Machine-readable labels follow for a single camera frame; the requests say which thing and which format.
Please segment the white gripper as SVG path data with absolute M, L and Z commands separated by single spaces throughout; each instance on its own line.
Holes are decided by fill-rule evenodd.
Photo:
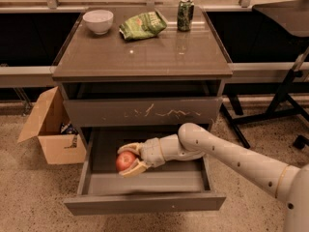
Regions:
M 124 178 L 137 176 L 145 172 L 149 167 L 156 168 L 165 163 L 158 138 L 149 139 L 143 144 L 126 144 L 120 147 L 117 153 L 120 154 L 125 151 L 132 152 L 136 156 L 140 155 L 143 161 L 136 159 L 129 168 L 120 171 L 119 174 Z

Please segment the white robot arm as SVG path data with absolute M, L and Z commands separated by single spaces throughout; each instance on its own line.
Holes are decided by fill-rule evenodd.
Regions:
M 284 232 L 309 232 L 309 165 L 301 168 L 269 158 L 186 123 L 176 134 L 119 148 L 116 169 L 137 176 L 170 160 L 196 160 L 209 154 L 286 207 Z

